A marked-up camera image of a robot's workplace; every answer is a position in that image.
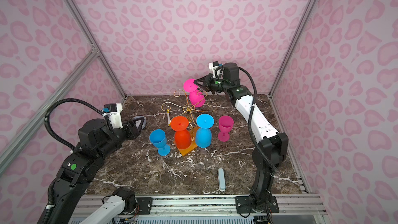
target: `side wall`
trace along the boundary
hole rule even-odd
[[[274,99],[334,223],[398,222],[398,0],[320,0]]]
[[[0,0],[0,154],[90,49],[62,0]]]
[[[308,0],[75,1],[124,90],[153,95],[216,60],[237,62],[269,92]]]
[[[95,60],[66,98],[78,98],[97,108],[122,102],[110,78]],[[54,131],[76,145],[77,130],[88,120],[101,118],[78,103],[64,103],[51,115]],[[24,151],[0,178],[0,223],[36,223],[47,204],[47,187],[70,149],[53,139],[42,126]]]

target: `white robotic arm segment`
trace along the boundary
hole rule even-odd
[[[106,224],[113,217],[120,214],[125,208],[125,201],[117,195],[109,197],[109,199],[98,208],[94,213],[88,216],[80,224]]]
[[[249,119],[252,102],[253,96],[250,95],[243,96],[235,102],[235,108],[243,115],[246,121]],[[263,140],[263,137],[273,137],[278,132],[264,117],[257,105],[254,107],[253,117],[251,118],[251,129],[257,142]]]

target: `marble surface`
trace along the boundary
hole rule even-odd
[[[147,118],[147,126],[141,135],[123,143],[123,147],[106,160],[99,170],[87,194],[109,195],[118,187],[129,187],[136,194],[185,195],[185,194],[248,194],[254,182],[256,167],[251,159],[254,145],[250,141],[247,122],[224,96],[209,95],[207,101],[216,103],[216,111],[210,114],[215,119],[212,143],[209,147],[196,148],[185,157],[173,145],[174,131],[167,124],[167,114],[160,109],[163,102],[184,105],[185,97],[174,96],[130,96],[122,111],[122,119],[137,115]],[[258,107],[267,120],[278,129],[275,116],[266,95],[258,96]],[[170,116],[176,116],[180,108],[172,107]],[[218,119],[229,115],[234,127],[227,142],[220,142]],[[155,129],[166,132],[171,146],[169,155],[158,155],[157,148],[149,142],[149,134]],[[226,191],[218,190],[218,168],[225,172]],[[271,192],[274,194],[301,193],[290,158],[279,167]]]

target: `pink patterned wall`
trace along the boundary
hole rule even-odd
[[[0,0],[0,154],[87,54],[62,0]]]
[[[122,101],[97,60],[66,96],[71,97],[97,108]],[[64,103],[53,112],[51,126],[59,136],[76,145],[77,130],[93,118],[101,116],[83,105]],[[0,223],[36,223],[47,203],[47,187],[68,155],[70,149],[42,126],[0,179]]]
[[[307,0],[76,2],[124,90],[145,95],[174,92],[214,60],[236,61],[269,92]]]
[[[398,0],[320,0],[276,105],[336,224],[398,223]]]

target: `orange square base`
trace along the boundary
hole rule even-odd
[[[189,152],[193,151],[196,147],[198,147],[195,143],[195,136],[196,136],[196,131],[199,129],[199,127],[195,127],[193,130],[189,130],[189,133],[191,134],[191,136],[193,137],[193,140],[191,142],[191,145],[186,148],[186,149],[178,149],[181,153],[181,155],[185,156],[187,155]]]

